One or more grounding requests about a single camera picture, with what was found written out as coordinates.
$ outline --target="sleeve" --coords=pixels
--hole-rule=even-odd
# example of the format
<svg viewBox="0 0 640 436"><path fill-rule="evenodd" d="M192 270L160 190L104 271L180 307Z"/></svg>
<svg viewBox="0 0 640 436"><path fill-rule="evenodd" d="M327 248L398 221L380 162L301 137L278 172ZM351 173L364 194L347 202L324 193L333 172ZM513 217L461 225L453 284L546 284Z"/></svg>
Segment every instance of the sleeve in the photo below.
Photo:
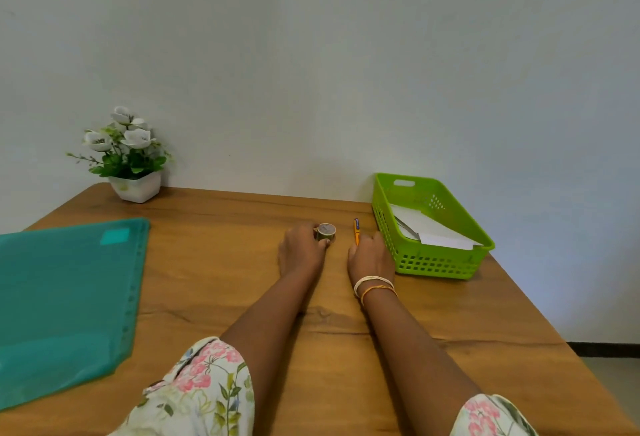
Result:
<svg viewBox="0 0 640 436"><path fill-rule="evenodd" d="M478 394L460 409L451 436L538 436L531 424L502 396Z"/></svg>
<svg viewBox="0 0 640 436"><path fill-rule="evenodd" d="M193 345L111 436L251 436L253 386L242 356L217 337Z"/></svg>

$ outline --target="basket handle hole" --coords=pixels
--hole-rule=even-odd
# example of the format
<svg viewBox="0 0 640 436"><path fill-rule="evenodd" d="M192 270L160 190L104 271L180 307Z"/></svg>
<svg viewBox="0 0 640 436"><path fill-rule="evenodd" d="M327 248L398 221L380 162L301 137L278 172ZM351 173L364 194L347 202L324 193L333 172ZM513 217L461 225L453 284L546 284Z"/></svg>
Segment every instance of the basket handle hole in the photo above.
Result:
<svg viewBox="0 0 640 436"><path fill-rule="evenodd" d="M394 181L394 185L396 186L415 186L415 182L411 180L396 180Z"/></svg>

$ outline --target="person's left hand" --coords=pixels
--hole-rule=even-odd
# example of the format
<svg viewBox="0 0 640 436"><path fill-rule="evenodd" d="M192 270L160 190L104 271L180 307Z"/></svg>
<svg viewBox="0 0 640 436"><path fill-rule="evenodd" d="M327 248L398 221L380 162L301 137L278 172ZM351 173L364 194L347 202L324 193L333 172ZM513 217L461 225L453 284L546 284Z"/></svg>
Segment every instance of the person's left hand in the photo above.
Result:
<svg viewBox="0 0 640 436"><path fill-rule="evenodd" d="M278 246L278 264L280 275L293 273L317 277L322 272L324 253L329 246L329 239L316 241L312 223L304 223L289 229Z"/></svg>

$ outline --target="yellow rubber band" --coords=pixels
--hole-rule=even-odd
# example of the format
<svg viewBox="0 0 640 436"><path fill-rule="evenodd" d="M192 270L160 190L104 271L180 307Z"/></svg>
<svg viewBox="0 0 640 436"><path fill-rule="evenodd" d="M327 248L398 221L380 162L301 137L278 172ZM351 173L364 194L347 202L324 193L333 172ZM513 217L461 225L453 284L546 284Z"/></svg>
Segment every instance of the yellow rubber band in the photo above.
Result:
<svg viewBox="0 0 640 436"><path fill-rule="evenodd" d="M377 287L379 287L379 288L381 288L381 289L388 289L389 291L393 291L393 292L394 292L394 295L396 295L396 296L398 295L398 294L396 293L396 290L395 290L395 289L393 289L393 288L392 288L392 287L390 287L390 286L371 286L371 287L368 287L368 288L366 288L366 289L364 290L364 293L363 293L363 294L362 294L362 296L360 297L360 304L362 304L362 305L364 306L364 295L366 295L366 294L367 294L368 292L370 292L372 289L375 289L375 288L377 288Z"/></svg>

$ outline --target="stack of paper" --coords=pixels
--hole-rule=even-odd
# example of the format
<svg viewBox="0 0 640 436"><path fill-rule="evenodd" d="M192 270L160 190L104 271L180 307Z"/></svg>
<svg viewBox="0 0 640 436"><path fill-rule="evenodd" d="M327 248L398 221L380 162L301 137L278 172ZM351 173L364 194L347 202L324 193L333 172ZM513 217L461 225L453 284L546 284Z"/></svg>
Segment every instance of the stack of paper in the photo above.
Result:
<svg viewBox="0 0 640 436"><path fill-rule="evenodd" d="M464 237L436 222L420 210L408 209L398 205L391 205L398 227L402 234L409 239L420 241L422 244L441 247L453 247L455 249L471 250L474 246L482 244Z"/></svg>

